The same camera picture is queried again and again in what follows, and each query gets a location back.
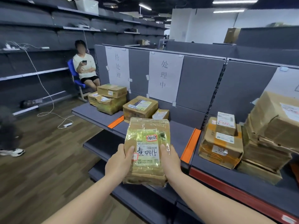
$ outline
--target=shoe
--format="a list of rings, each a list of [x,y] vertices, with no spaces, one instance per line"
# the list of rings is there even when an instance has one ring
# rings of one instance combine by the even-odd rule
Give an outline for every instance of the shoe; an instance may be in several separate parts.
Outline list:
[[[13,157],[21,156],[25,153],[25,150],[16,148],[15,150],[0,150],[0,155],[8,156],[11,155]]]

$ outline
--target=black hair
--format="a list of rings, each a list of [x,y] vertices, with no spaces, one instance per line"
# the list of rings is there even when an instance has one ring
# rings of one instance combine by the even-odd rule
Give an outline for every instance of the black hair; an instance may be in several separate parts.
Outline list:
[[[82,41],[82,40],[77,40],[77,41],[75,41],[75,47],[77,48],[78,47],[78,45],[84,45],[84,47],[86,48],[86,44],[85,44],[85,42],[84,41]]]

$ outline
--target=ceiling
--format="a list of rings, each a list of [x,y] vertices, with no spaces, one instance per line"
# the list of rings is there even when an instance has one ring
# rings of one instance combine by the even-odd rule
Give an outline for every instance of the ceiling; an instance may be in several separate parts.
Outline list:
[[[139,12],[139,3],[151,7],[152,11],[141,8],[141,14],[145,17],[154,17],[155,21],[164,21],[166,17],[158,17],[159,13],[172,13],[174,8],[247,8],[247,9],[295,9],[299,8],[299,0],[258,0],[255,4],[247,5],[217,5],[214,0],[97,0],[100,8],[106,8],[118,12]],[[107,8],[103,3],[113,3],[118,8]]]

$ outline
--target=white storage container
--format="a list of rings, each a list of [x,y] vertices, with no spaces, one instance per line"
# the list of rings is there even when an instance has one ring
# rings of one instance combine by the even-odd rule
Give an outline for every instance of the white storage container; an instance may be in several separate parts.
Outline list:
[[[99,14],[99,2],[95,0],[75,0],[79,11]]]

